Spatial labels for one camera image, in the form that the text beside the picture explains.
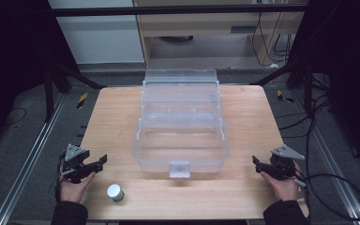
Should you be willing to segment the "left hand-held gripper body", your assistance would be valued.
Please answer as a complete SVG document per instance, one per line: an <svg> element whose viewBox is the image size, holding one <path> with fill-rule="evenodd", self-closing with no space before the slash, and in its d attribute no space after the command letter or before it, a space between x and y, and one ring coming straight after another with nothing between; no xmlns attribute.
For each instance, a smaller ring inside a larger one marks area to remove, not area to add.
<svg viewBox="0 0 360 225"><path fill-rule="evenodd" d="M69 143L63 156L61 175L69 179L72 183L80 183L85 177L85 165L83 161L89 157L89 150Z"/></svg>

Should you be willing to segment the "person's right hand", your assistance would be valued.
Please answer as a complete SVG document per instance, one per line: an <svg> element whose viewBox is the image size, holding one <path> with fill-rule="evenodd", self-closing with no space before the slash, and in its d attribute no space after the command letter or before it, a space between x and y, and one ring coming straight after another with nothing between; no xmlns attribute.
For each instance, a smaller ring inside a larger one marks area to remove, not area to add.
<svg viewBox="0 0 360 225"><path fill-rule="evenodd" d="M299 185L295 182L295 177L285 180L277 180L266 172L261 172L261 177L271 186L278 200L296 201Z"/></svg>

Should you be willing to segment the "white cabinet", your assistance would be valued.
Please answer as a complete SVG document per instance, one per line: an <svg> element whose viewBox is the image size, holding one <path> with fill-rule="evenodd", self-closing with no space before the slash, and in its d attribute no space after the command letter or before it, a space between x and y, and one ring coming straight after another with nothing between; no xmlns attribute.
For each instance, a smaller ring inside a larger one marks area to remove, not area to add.
<svg viewBox="0 0 360 225"><path fill-rule="evenodd" d="M49 0L54 9L133 7L132 0ZM143 63L134 16L60 17L57 19L78 64Z"/></svg>

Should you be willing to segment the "aluminium floor rail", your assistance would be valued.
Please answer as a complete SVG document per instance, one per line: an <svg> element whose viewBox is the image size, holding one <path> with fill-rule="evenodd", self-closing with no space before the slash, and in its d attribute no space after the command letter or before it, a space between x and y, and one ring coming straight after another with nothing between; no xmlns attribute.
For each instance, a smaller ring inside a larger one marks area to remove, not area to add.
<svg viewBox="0 0 360 225"><path fill-rule="evenodd" d="M330 153L318 127L312 127L312 122L308 122L308 125L310 130L307 136L314 142L326 170L332 175L343 177L344 174L336 163L333 155ZM360 202L357 200L357 195L355 193L356 188L352 187L350 183L340 181L338 178L334 178L334 185L349 216L353 219L353 224L360 225L360 220L356 220L357 218L360 218Z"/></svg>
<svg viewBox="0 0 360 225"><path fill-rule="evenodd" d="M23 190L28 182L28 179L34 170L38 158L48 141L53 127L60 115L63 104L67 98L66 94L59 94L57 100L53 105L53 112L51 118L43 124L21 170L19 171L12 187L10 188L5 200L0 206L0 225L7 225L9 218L20 199Z"/></svg>

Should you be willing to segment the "black metal stand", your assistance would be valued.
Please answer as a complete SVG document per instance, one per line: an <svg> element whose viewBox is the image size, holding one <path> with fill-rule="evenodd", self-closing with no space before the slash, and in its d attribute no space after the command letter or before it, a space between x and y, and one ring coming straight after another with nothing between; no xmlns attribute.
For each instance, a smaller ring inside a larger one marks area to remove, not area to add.
<svg viewBox="0 0 360 225"><path fill-rule="evenodd" d="M87 79L75 69L56 63L53 60L48 60L44 66L43 72L46 99L46 122L49 122L53 118L54 113L53 85L55 84L61 93L68 93L71 90L71 85L67 80L67 76L74 78L94 89L105 88L105 85L98 84Z"/></svg>
<svg viewBox="0 0 360 225"><path fill-rule="evenodd" d="M304 84L304 109L308 114L312 114L313 73L312 65L306 59L289 60L285 66L275 70L268 76L256 82L252 82L251 85L264 86L285 73L290 73L290 77L286 81L288 88L294 89L301 83Z"/></svg>

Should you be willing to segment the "light wooden cabinet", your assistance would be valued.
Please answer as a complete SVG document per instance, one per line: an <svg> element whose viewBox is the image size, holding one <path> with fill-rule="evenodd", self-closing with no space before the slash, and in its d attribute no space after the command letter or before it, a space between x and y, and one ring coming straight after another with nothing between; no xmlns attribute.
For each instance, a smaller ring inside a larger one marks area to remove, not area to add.
<svg viewBox="0 0 360 225"><path fill-rule="evenodd" d="M207 5L304 4L308 0L132 0L136 7ZM258 62L272 60L277 37L294 35L304 17L299 12L251 12L218 14L139 15L137 22L143 56L150 62L152 43L158 37L186 37L248 34Z"/></svg>

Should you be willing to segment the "black curtain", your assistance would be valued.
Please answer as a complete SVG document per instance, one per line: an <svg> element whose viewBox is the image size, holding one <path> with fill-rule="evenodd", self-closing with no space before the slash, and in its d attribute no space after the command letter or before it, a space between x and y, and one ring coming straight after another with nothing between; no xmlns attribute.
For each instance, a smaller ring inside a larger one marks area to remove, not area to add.
<svg viewBox="0 0 360 225"><path fill-rule="evenodd" d="M309 0L291 55L330 78L336 114L360 154L360 0Z"/></svg>
<svg viewBox="0 0 360 225"><path fill-rule="evenodd" d="M0 127L16 96L44 83L48 59L80 71L58 21L39 14L50 8L48 0L0 0Z"/></svg>

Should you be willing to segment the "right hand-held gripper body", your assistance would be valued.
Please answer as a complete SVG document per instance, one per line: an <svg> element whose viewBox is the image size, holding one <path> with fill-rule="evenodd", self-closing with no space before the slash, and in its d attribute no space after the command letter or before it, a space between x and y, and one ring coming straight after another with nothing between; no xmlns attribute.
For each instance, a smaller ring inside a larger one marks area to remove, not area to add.
<svg viewBox="0 0 360 225"><path fill-rule="evenodd" d="M271 149L272 156L270 162L274 167L274 177L277 180L284 180L296 174L294 165L295 160L305 160L306 158L291 147L283 146Z"/></svg>

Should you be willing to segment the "clear plastic tiered storage box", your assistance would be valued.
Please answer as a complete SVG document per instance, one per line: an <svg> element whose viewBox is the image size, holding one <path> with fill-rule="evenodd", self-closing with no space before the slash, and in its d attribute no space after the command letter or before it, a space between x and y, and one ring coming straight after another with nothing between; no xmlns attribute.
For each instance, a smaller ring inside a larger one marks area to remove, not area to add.
<svg viewBox="0 0 360 225"><path fill-rule="evenodd" d="M171 178L219 172L229 142L217 72L147 70L131 154L142 171Z"/></svg>

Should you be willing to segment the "person's left hand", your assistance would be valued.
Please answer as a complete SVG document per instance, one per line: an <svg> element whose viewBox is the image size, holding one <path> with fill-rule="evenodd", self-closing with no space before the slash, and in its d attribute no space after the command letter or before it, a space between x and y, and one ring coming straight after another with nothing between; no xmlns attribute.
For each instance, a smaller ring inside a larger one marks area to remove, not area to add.
<svg viewBox="0 0 360 225"><path fill-rule="evenodd" d="M91 172L86 178L84 178L79 184L73 184L68 181L67 178L60 178L60 201L61 202L73 202L80 203L83 194L87 187L92 183L96 176L95 172Z"/></svg>

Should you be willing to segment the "yellow black floor tape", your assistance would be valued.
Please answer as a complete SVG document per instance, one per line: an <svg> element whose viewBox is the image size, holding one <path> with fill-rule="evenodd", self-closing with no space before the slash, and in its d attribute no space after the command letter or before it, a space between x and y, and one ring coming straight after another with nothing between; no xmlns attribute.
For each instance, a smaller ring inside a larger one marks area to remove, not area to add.
<svg viewBox="0 0 360 225"><path fill-rule="evenodd" d="M288 102L288 103L293 103L294 100L291 97L284 97L283 93L281 90L277 90L277 99Z"/></svg>
<svg viewBox="0 0 360 225"><path fill-rule="evenodd" d="M76 106L77 109L81 109L83 107L83 104L86 101L87 96L88 96L87 92L84 92L80 95L79 101Z"/></svg>

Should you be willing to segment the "black horizontal frame bar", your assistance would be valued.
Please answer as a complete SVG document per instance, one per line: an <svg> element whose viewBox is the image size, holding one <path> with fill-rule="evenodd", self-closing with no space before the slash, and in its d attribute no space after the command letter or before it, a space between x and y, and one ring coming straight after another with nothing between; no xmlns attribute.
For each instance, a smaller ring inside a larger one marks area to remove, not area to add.
<svg viewBox="0 0 360 225"><path fill-rule="evenodd" d="M99 8L55 8L47 13L55 17L79 16L125 16L125 15L171 15L208 13L251 12L299 12L309 8L308 4L284 5L208 5L208 6L164 6L164 7L99 7Z"/></svg>

